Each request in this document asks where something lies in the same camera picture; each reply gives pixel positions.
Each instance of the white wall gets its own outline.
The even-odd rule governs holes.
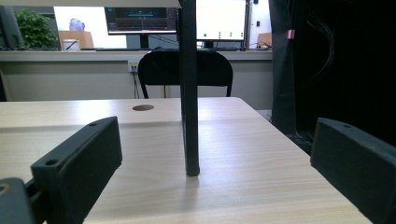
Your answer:
[[[268,0],[259,0],[259,4],[253,4],[253,1],[251,1],[250,5],[250,37],[248,43],[250,49],[255,49],[259,34],[272,32],[270,8]]]
[[[58,30],[69,30],[70,19],[85,23],[95,48],[126,48],[125,35],[108,35],[103,7],[54,7]]]

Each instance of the dark curtain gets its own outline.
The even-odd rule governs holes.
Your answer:
[[[273,108],[272,123],[283,134],[295,134],[295,96],[292,57],[292,29],[289,1],[269,0],[273,35]]]
[[[294,2],[297,132],[336,119],[396,146],[394,1]]]

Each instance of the monitor stand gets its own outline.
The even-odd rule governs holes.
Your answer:
[[[204,41],[205,49],[213,49],[213,41]]]
[[[140,35],[140,48],[141,49],[149,48],[149,36],[148,35]]]

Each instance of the desk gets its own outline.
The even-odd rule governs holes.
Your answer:
[[[238,98],[199,99],[198,177],[185,175],[179,99],[1,103],[0,178],[26,182],[30,164],[110,116],[123,161],[86,223],[370,223]]]

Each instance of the wooden table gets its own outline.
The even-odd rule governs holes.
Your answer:
[[[179,99],[1,103],[0,179],[28,181],[33,162],[110,116],[123,161],[85,223],[370,223],[237,98],[199,99],[198,177],[185,174]]]

